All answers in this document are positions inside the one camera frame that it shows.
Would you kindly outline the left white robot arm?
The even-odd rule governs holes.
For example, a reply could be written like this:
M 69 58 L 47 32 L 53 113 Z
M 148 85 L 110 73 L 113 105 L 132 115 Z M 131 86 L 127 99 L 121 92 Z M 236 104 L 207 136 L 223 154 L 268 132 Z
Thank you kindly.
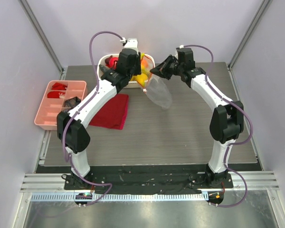
M 93 91 L 73 109 L 57 115 L 57 136 L 62 142 L 66 161 L 70 162 L 71 171 L 76 175 L 75 184 L 80 189 L 88 189 L 92 183 L 86 154 L 91 138 L 86 129 L 98 111 L 126 87 L 133 76 L 141 73 L 140 57 L 136 48 L 123 48 L 116 68 L 99 65 L 103 74 Z

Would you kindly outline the red apple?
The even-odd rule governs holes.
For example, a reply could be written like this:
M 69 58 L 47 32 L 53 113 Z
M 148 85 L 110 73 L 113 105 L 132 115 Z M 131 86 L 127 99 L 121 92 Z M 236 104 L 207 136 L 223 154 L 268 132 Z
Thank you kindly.
M 108 66 L 110 69 L 115 70 L 118 63 L 118 57 L 110 57 L 108 61 Z

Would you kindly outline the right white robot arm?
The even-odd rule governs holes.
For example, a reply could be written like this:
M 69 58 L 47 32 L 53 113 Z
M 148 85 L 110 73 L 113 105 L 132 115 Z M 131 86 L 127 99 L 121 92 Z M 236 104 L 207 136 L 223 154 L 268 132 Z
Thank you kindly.
M 225 96 L 211 82 L 206 71 L 196 66 L 192 47 L 178 47 L 176 56 L 169 55 L 150 72 L 167 80 L 179 76 L 210 107 L 212 118 L 209 131 L 214 144 L 210 161 L 206 165 L 205 183 L 214 188 L 227 178 L 232 146 L 244 130 L 244 107 L 240 101 L 234 102 Z

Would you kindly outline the clear zip top bag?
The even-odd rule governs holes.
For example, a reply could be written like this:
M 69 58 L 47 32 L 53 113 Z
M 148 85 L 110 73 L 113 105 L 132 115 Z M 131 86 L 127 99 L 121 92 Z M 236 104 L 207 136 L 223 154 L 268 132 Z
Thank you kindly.
M 145 88 L 142 88 L 147 97 L 162 109 L 169 109 L 172 104 L 172 96 L 164 81 L 154 74 Z

